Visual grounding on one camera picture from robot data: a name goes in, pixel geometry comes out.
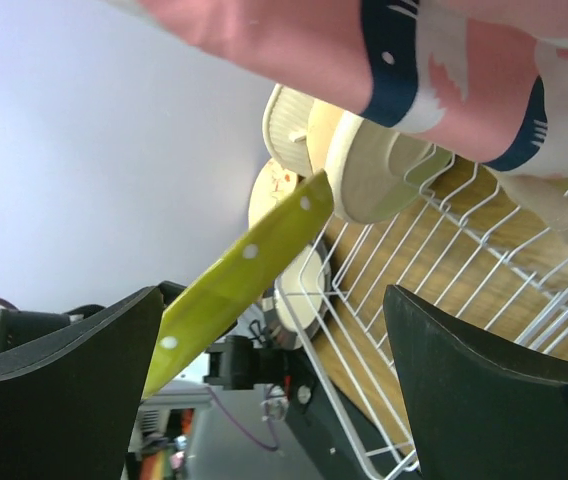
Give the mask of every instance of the wooden surface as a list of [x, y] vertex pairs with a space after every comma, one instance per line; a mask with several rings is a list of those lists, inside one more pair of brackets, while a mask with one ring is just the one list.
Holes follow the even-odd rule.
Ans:
[[[445, 173], [433, 185], [437, 198], [445, 198], [450, 192], [472, 178], [472, 175], [472, 165], [459, 161], [453, 169]], [[450, 199], [451, 212], [464, 214], [494, 190], [495, 180], [480, 169], [475, 181]], [[373, 226], [361, 243], [357, 254], [351, 258], [352, 263], [340, 284], [340, 290], [350, 291], [348, 305], [345, 305], [343, 301], [333, 302], [337, 317], [341, 319], [341, 322], [336, 318], [330, 318], [327, 321], [333, 344], [326, 335], [320, 335], [315, 340], [315, 347], [332, 380], [370, 418], [375, 420], [377, 417], [395, 443], [404, 442], [406, 437], [390, 413], [388, 403], [390, 402], [395, 407], [397, 415], [408, 426], [406, 411], [401, 400], [399, 383], [383, 356], [376, 351], [374, 346], [379, 343], [381, 352], [387, 358], [392, 358], [388, 341], [385, 338], [384, 317], [379, 311], [385, 287], [398, 283], [398, 279], [401, 279], [399, 282], [401, 285], [418, 293], [431, 303], [436, 303], [439, 299], [437, 305], [443, 310], [484, 328], [523, 285], [522, 279], [511, 269], [498, 266], [490, 280], [480, 286], [487, 274], [496, 266], [497, 260], [490, 253], [482, 249], [478, 250], [477, 242], [465, 233], [455, 238], [458, 228], [448, 220], [441, 222], [430, 239], [424, 243], [441, 218], [440, 212], [433, 207], [429, 206], [423, 210], [425, 205], [423, 200], [419, 200], [405, 210], [388, 232], [388, 224]], [[480, 234], [486, 232], [513, 208], [514, 205], [508, 198], [500, 193], [468, 217], [469, 226]], [[334, 271], [340, 265], [344, 265], [349, 252], [358, 243], [362, 232], [362, 227], [359, 226], [348, 226], [346, 229], [343, 229], [343, 226], [340, 220], [335, 219], [326, 232], [328, 243], [337, 245], [333, 262]], [[496, 247], [513, 249], [541, 231], [542, 228], [542, 224], [534, 215], [520, 212], [497, 229], [491, 235], [489, 242]], [[410, 233], [402, 243], [407, 232]], [[449, 244], [452, 246], [427, 277], [429, 270]], [[420, 254], [415, 256], [422, 246]], [[478, 250], [477, 254], [463, 269], [476, 250]], [[538, 275], [539, 278], [567, 256], [568, 247], [563, 245], [554, 234], [548, 234], [521, 251], [514, 257], [513, 262], [527, 271], [539, 272], [541, 274]], [[452, 282], [457, 274], [459, 278]], [[547, 281], [546, 286], [549, 290], [568, 286], [568, 265], [553, 275]], [[447, 287], [450, 288], [440, 298]], [[472, 302], [465, 306], [478, 287], [480, 287], [479, 293]], [[547, 302], [548, 299], [535, 288], [524, 287], [510, 307], [499, 315], [499, 321], [494, 324], [491, 331], [505, 338], [515, 339]], [[353, 311], [357, 311], [357, 317], [364, 327], [372, 322], [369, 330], [370, 338], [351, 314]], [[336, 350], [351, 367], [364, 397], [358, 393], [347, 371], [343, 368]], [[568, 359], [568, 338], [553, 354]], [[371, 381], [371, 377], [377, 380], [377, 386]]]

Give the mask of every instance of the wire rack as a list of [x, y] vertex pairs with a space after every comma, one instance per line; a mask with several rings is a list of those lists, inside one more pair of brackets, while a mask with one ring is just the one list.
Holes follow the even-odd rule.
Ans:
[[[557, 186], [568, 197], [568, 181]], [[350, 225], [333, 217], [324, 227], [326, 262], [335, 274], [333, 291], [321, 294], [329, 314], [317, 315], [324, 334], [313, 343], [289, 298], [304, 295], [312, 305], [311, 294], [300, 281], [299, 292], [282, 297], [371, 479], [419, 468], [382, 313], [387, 285], [401, 284], [458, 318], [568, 359], [568, 246], [477, 164], [453, 156], [416, 188], [419, 200], [387, 223]], [[365, 448], [334, 384], [367, 414], [380, 445]], [[397, 467], [379, 471], [381, 455], [391, 455]]]

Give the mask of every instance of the white dot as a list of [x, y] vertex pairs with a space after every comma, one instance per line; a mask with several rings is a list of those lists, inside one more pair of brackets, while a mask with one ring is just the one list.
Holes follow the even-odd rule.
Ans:
[[382, 53], [382, 60], [384, 60], [389, 65], [393, 65], [395, 63], [395, 57], [393, 57], [391, 52]]
[[259, 248], [257, 248], [257, 245], [255, 245], [254, 243], [251, 243], [250, 245], [247, 245], [246, 247], [244, 247], [244, 251], [242, 252], [242, 256], [244, 258], [255, 258], [255, 257], [257, 257], [258, 251], [259, 251]]
[[162, 346], [162, 348], [165, 348], [166, 350], [173, 350], [175, 347], [177, 347], [177, 338], [164, 337], [160, 341], [160, 345]]

